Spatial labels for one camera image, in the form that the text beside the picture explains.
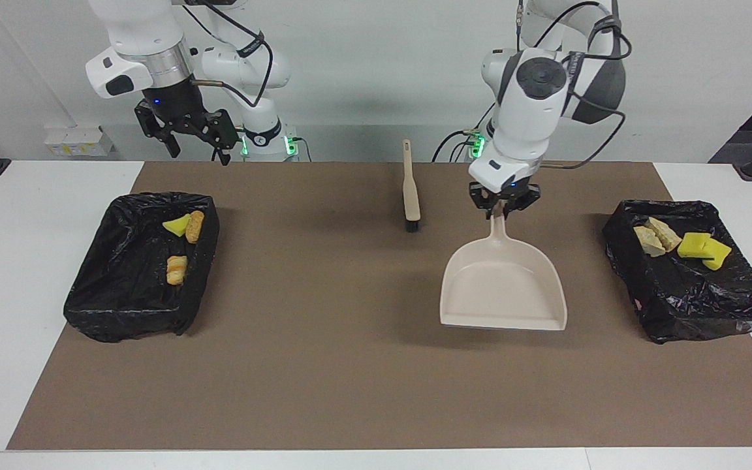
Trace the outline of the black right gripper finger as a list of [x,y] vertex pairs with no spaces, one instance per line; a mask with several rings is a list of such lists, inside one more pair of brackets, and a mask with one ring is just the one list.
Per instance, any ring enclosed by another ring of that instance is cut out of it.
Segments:
[[180,154],[180,145],[178,144],[176,137],[172,134],[171,126],[162,126],[159,124],[154,111],[148,104],[137,104],[134,108],[134,113],[144,136],[155,138],[158,142],[164,144],[170,157],[176,159]]
[[222,166],[230,164],[230,152],[238,145],[240,138],[227,110],[188,114],[186,129],[190,131],[191,136],[212,147],[212,160],[218,159]]

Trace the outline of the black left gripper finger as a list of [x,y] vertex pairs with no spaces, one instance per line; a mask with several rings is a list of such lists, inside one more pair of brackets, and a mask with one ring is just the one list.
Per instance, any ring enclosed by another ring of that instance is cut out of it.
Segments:
[[511,185],[503,191],[503,217],[523,211],[541,197],[539,185]]
[[497,193],[487,190],[480,183],[470,183],[469,198],[478,210],[484,211],[486,219],[492,218],[492,212],[497,205]]

